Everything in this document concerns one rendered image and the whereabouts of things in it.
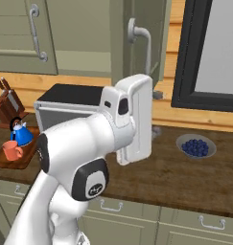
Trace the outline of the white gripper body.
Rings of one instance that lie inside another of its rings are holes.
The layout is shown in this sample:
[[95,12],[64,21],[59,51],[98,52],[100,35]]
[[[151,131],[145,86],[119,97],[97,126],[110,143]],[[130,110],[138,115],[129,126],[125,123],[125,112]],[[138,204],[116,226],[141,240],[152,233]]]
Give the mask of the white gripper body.
[[125,166],[151,155],[152,79],[138,74],[120,80],[116,87],[128,94],[128,112],[135,125],[132,142],[117,151],[117,162]]

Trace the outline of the blue kettle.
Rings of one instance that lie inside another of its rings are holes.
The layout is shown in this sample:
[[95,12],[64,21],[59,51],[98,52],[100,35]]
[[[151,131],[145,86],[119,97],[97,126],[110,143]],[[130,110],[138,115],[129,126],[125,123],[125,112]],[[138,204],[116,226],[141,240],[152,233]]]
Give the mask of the blue kettle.
[[33,133],[27,128],[27,124],[22,122],[20,117],[14,117],[10,122],[11,140],[17,141],[19,146],[29,144],[33,138]]

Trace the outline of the wooden tray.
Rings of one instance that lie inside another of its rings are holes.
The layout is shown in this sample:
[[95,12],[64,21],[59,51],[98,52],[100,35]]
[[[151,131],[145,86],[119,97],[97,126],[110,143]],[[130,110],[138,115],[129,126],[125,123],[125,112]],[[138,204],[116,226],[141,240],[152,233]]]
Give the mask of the wooden tray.
[[0,148],[0,168],[24,169],[30,163],[35,154],[36,139],[39,135],[39,129],[34,126],[29,126],[28,129],[34,134],[34,138],[28,145],[22,147],[24,152],[23,157],[16,161],[8,161],[3,149]]

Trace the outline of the salmon orange mug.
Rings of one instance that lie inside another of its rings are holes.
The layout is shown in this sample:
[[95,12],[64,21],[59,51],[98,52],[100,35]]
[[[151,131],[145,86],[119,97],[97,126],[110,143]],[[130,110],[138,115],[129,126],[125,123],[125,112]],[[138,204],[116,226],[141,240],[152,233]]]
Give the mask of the salmon orange mug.
[[7,141],[2,144],[2,148],[8,161],[16,161],[23,156],[23,149],[17,141]]

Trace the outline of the closed green cabinet door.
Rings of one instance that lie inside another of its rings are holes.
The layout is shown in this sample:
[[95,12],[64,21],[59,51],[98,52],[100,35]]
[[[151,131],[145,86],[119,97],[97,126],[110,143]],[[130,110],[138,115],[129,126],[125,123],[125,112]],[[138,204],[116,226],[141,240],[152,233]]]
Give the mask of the closed green cabinet door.
[[[32,4],[39,8],[34,22],[39,50],[47,54],[47,62],[35,51],[29,16]],[[0,72],[58,73],[46,0],[0,0]]]

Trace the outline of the grey bowl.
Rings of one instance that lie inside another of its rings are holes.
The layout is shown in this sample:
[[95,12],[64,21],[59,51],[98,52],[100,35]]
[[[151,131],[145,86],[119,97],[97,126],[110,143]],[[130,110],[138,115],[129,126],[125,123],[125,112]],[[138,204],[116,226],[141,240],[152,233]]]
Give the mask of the grey bowl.
[[[208,146],[209,146],[209,149],[208,149],[208,154],[204,157],[194,157],[194,156],[191,156],[191,155],[188,155],[186,152],[184,152],[181,148],[181,145],[184,144],[186,141],[189,141],[191,139],[197,139],[197,140],[203,140],[205,141]],[[211,141],[209,140],[208,138],[204,137],[204,136],[201,136],[201,135],[198,135],[198,134],[184,134],[182,136],[179,136],[176,140],[176,146],[187,156],[189,156],[190,158],[194,158],[194,159],[202,159],[202,158],[208,158],[208,157],[211,157],[213,156],[216,151],[217,151],[217,147],[216,145]]]

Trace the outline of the black framed window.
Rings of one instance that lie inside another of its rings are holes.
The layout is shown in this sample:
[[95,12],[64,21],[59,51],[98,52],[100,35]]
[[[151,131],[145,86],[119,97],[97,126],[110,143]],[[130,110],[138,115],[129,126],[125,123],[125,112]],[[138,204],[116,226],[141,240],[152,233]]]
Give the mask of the black framed window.
[[233,112],[233,0],[186,0],[172,106]]

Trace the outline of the blueberries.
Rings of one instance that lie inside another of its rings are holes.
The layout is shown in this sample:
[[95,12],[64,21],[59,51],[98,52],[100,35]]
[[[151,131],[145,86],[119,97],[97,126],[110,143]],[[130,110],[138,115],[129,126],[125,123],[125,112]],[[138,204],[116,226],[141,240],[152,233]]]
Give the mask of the blueberries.
[[209,146],[203,140],[191,139],[182,144],[181,148],[188,155],[194,157],[204,157],[208,154]]

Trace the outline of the silver and black microwave oven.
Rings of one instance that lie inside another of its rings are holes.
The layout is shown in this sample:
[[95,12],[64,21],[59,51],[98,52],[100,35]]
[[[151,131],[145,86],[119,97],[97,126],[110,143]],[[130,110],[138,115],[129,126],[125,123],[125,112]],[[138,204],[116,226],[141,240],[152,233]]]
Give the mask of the silver and black microwave oven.
[[53,85],[34,103],[39,131],[96,113],[102,91],[100,86],[59,83]]

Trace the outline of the green drawer front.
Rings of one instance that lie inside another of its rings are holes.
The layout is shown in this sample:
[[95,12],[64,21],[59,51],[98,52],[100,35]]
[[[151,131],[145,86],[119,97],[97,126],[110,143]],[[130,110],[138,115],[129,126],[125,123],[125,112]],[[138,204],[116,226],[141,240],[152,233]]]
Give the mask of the green drawer front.
[[[206,225],[213,225],[218,227],[220,226],[220,220],[225,219],[226,221],[225,230],[215,231],[215,230],[203,228],[198,221],[198,217],[200,215],[204,216],[204,223]],[[229,218],[229,217],[162,207],[159,221],[161,223],[175,225],[175,226],[189,228],[189,229],[197,229],[203,232],[214,232],[214,233],[224,234],[229,236],[233,235],[233,218]]]
[[10,198],[12,201],[15,202],[21,202],[26,195],[25,196],[16,195],[14,193],[16,185],[26,185],[26,184],[0,180],[0,197]]
[[99,196],[89,203],[85,216],[117,223],[156,223],[159,207]]

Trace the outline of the wooden knife block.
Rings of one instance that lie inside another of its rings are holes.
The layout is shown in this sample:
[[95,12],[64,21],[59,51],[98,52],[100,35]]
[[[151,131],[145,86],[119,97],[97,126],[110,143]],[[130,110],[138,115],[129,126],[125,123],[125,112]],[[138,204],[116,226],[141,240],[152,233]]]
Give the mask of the wooden knife block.
[[14,108],[12,104],[14,100],[10,100],[9,95],[10,93],[5,91],[0,96],[0,128],[8,128],[14,117],[24,119],[28,115],[25,108],[20,104],[17,104],[17,108]]

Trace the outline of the green wall cabinet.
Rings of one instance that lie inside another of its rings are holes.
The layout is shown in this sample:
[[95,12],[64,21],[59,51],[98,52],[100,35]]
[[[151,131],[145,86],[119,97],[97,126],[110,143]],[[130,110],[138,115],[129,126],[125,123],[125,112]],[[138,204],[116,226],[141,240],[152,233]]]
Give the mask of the green wall cabinet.
[[47,0],[58,73],[109,77],[110,0]]

